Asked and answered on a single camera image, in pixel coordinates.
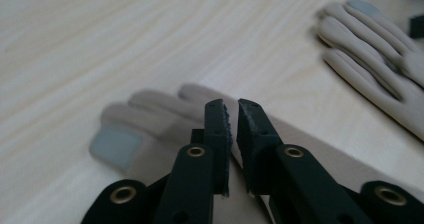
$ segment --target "gray fingertip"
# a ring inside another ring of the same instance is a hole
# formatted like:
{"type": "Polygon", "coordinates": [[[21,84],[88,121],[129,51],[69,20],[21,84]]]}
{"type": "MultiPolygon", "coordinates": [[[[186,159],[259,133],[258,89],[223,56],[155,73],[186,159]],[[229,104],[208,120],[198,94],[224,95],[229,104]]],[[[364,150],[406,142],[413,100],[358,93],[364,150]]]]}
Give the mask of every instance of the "gray fingertip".
{"type": "Polygon", "coordinates": [[[338,2],[332,2],[327,4],[321,12],[327,16],[334,16],[336,13],[340,12],[340,10],[343,10],[342,4],[338,2]]]}
{"type": "Polygon", "coordinates": [[[332,16],[327,16],[321,20],[317,34],[330,46],[356,39],[355,35],[345,25],[332,16]]]}
{"type": "Polygon", "coordinates": [[[142,138],[122,127],[103,126],[91,141],[90,153],[107,164],[126,171],[142,146],[142,138]]]}
{"type": "Polygon", "coordinates": [[[349,0],[346,2],[346,4],[364,14],[367,16],[373,16],[375,14],[380,13],[380,10],[378,10],[375,6],[373,6],[371,3],[362,1],[362,0],[349,0]]]}
{"type": "Polygon", "coordinates": [[[321,10],[319,10],[319,11],[317,12],[318,17],[319,17],[320,19],[323,19],[323,18],[325,18],[326,16],[330,15],[330,14],[328,13],[328,11],[327,11],[327,10],[328,10],[328,8],[329,8],[329,7],[331,7],[333,4],[334,4],[334,3],[330,3],[330,4],[326,5],[324,8],[322,8],[321,10]]]}

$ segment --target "screw hole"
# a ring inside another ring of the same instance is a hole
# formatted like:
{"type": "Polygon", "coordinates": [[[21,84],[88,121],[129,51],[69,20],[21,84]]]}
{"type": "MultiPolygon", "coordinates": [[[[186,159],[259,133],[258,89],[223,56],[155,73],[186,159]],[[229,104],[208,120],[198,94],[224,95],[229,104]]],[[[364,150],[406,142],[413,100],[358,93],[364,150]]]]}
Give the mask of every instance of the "screw hole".
{"type": "Polygon", "coordinates": [[[347,214],[340,214],[337,217],[337,221],[342,224],[352,224],[354,223],[353,218],[347,214]]]}
{"type": "Polygon", "coordinates": [[[404,206],[407,202],[403,195],[387,187],[378,186],[374,192],[380,199],[395,206],[404,206]]]}
{"type": "Polygon", "coordinates": [[[187,154],[191,157],[200,157],[203,156],[205,154],[205,149],[201,148],[201,147],[192,147],[190,149],[187,150],[187,154]]]}
{"type": "Polygon", "coordinates": [[[115,204],[123,204],[131,201],[137,191],[132,186],[123,186],[115,189],[112,194],[110,194],[110,201],[115,204]]]}
{"type": "Polygon", "coordinates": [[[172,221],[174,223],[185,223],[189,219],[188,213],[184,211],[180,211],[172,216],[172,221]]]}
{"type": "Polygon", "coordinates": [[[284,149],[284,153],[286,153],[286,155],[291,156],[291,157],[302,157],[303,156],[303,152],[297,148],[294,147],[287,147],[286,149],[284,149]]]}

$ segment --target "glove fingertip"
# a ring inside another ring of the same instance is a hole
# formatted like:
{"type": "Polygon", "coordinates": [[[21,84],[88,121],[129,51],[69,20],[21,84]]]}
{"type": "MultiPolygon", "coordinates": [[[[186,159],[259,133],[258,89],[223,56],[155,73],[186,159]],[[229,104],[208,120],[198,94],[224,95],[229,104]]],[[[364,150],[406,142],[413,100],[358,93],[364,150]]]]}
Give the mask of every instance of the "glove fingertip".
{"type": "Polygon", "coordinates": [[[380,10],[378,10],[375,6],[362,0],[349,0],[346,4],[367,16],[381,14],[380,10]]]}
{"type": "Polygon", "coordinates": [[[136,151],[142,146],[141,136],[121,127],[103,126],[90,144],[90,153],[94,157],[125,172],[136,151]]]}
{"type": "Polygon", "coordinates": [[[329,49],[322,53],[322,59],[324,59],[324,61],[327,62],[330,66],[332,66],[334,63],[339,63],[340,56],[338,55],[338,51],[339,50],[337,49],[329,49]]]}

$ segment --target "wooden table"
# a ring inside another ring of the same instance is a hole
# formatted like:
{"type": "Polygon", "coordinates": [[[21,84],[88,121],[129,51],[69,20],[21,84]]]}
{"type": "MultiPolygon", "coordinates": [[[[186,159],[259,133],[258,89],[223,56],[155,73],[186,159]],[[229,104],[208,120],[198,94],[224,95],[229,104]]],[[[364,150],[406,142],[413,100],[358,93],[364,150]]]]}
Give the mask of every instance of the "wooden table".
{"type": "MultiPolygon", "coordinates": [[[[0,0],[0,222],[79,223],[122,176],[88,145],[108,103],[201,84],[424,190],[424,145],[320,58],[346,0],[0,0]]],[[[424,0],[366,0],[407,30],[424,0]]]]}

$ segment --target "brass grommet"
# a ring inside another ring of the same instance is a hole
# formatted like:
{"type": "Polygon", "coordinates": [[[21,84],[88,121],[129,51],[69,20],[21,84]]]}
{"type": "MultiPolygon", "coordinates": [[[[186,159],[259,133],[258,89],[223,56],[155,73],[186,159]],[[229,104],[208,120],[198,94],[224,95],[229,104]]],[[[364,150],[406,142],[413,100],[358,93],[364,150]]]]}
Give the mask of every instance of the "brass grommet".
{"type": "Polygon", "coordinates": [[[377,186],[374,189],[374,192],[381,200],[383,200],[387,203],[390,203],[392,205],[404,206],[407,203],[406,198],[402,194],[400,194],[400,193],[398,193],[398,192],[396,192],[396,191],[394,191],[394,190],[392,190],[388,187],[377,186]]]}
{"type": "Polygon", "coordinates": [[[303,152],[297,148],[294,147],[287,147],[284,149],[284,153],[286,153],[286,155],[291,156],[291,157],[303,157],[303,152]]]}
{"type": "Polygon", "coordinates": [[[191,157],[201,157],[206,153],[205,149],[201,147],[192,147],[187,150],[187,155],[191,157]]]}
{"type": "Polygon", "coordinates": [[[137,194],[137,190],[135,190],[132,186],[123,186],[120,188],[115,189],[112,194],[110,194],[110,201],[115,204],[123,204],[131,201],[135,195],[137,194]]]}

